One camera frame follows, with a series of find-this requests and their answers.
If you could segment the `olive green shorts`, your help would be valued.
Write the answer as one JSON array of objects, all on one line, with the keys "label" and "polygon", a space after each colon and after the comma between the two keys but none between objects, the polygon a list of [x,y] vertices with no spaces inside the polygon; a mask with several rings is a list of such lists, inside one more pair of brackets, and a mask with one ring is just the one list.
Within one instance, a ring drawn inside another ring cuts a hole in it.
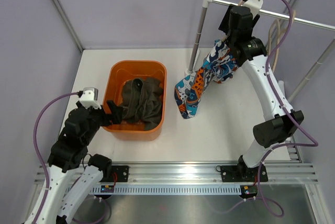
[{"label": "olive green shorts", "polygon": [[136,78],[127,81],[122,87],[122,119],[130,124],[144,123],[145,131],[158,126],[162,119],[163,88],[153,77]]}]

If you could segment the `wooden hanger of green shorts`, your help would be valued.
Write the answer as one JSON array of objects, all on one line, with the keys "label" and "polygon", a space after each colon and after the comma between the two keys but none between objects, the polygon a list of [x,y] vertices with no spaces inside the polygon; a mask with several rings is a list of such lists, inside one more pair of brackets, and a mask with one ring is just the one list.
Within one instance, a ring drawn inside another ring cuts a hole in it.
[{"label": "wooden hanger of green shorts", "polygon": [[[282,39],[284,33],[286,33],[288,27],[285,28],[281,28],[281,22],[278,18],[275,18],[275,20],[273,21],[273,23],[271,24],[269,31],[268,31],[268,44],[267,44],[267,52],[268,54],[270,54],[272,52],[272,41],[273,38],[276,39],[276,44],[274,47],[276,47],[280,40]],[[279,57],[279,53],[280,53],[280,48],[276,49],[275,52],[275,56],[274,56],[274,60],[273,60],[273,64],[271,65],[271,69],[274,72],[277,66],[277,62],[278,62],[278,57]]]}]

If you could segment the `patterned blue orange shorts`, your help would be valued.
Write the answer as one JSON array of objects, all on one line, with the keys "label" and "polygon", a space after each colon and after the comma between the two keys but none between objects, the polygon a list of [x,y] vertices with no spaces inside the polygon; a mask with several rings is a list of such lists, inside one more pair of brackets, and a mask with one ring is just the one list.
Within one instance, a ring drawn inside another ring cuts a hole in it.
[{"label": "patterned blue orange shorts", "polygon": [[230,80],[237,69],[230,48],[224,41],[217,40],[202,66],[175,85],[174,98],[181,116],[184,119],[193,118],[208,85]]}]

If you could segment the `wooden hanger of patterned shorts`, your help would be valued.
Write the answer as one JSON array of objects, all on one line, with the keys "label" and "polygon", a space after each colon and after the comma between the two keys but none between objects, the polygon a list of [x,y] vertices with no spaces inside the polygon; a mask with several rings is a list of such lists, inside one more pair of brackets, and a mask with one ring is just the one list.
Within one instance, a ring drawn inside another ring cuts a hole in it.
[{"label": "wooden hanger of patterned shorts", "polygon": [[222,42],[226,45],[229,44],[229,36],[228,35],[225,35],[223,38],[222,38]]}]

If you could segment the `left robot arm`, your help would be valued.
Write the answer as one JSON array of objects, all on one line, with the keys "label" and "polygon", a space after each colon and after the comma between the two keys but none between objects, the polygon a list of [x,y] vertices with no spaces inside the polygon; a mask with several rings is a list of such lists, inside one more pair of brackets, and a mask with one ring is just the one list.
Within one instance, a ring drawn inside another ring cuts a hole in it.
[{"label": "left robot arm", "polygon": [[120,124],[122,120],[122,107],[112,100],[107,102],[109,114],[96,101],[76,104],[43,164],[46,179],[26,223],[70,223],[90,190],[112,177],[111,159],[95,154],[70,191],[66,191],[100,127]]}]

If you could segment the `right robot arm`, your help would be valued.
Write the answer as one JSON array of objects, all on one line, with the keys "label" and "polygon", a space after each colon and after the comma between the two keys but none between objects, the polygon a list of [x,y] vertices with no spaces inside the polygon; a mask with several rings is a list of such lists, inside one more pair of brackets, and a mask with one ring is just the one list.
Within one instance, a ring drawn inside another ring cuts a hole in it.
[{"label": "right robot arm", "polygon": [[259,15],[250,8],[230,5],[219,26],[228,36],[226,44],[236,63],[251,81],[260,101],[264,122],[253,127],[254,141],[236,165],[223,165],[220,174],[223,182],[266,182],[263,165],[265,154],[279,143],[285,142],[304,120],[302,111],[294,111],[280,90],[268,64],[263,42],[252,35]]}]

